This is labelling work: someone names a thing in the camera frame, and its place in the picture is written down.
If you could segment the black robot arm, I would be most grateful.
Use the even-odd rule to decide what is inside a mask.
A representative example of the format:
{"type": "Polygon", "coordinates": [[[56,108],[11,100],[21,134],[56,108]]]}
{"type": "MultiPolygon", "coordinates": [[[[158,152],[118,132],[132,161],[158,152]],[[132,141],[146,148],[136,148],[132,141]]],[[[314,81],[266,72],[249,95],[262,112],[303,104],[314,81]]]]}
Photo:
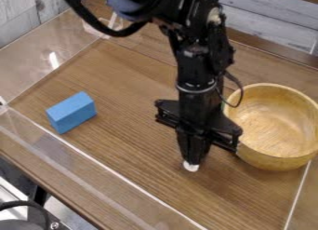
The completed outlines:
{"type": "Polygon", "coordinates": [[[175,129],[184,168],[199,168],[214,145],[235,152],[242,127],[222,112],[227,103],[223,80],[238,80],[227,71],[235,49],[227,38],[219,0],[106,0],[115,14],[131,22],[122,30],[99,21],[80,0],[64,2],[108,36],[126,37],[148,23],[156,24],[167,36],[178,64],[179,99],[155,102],[156,121],[175,129]]]}

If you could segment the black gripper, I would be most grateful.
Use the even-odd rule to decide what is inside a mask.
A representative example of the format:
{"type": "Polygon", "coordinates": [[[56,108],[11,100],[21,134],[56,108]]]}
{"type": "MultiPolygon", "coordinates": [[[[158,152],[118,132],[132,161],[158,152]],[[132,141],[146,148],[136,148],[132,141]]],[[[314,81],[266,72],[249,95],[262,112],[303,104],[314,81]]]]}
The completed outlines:
{"type": "Polygon", "coordinates": [[[242,127],[222,112],[223,96],[217,84],[176,85],[178,100],[156,100],[156,121],[175,129],[184,161],[199,165],[213,145],[235,153],[242,127]]]}

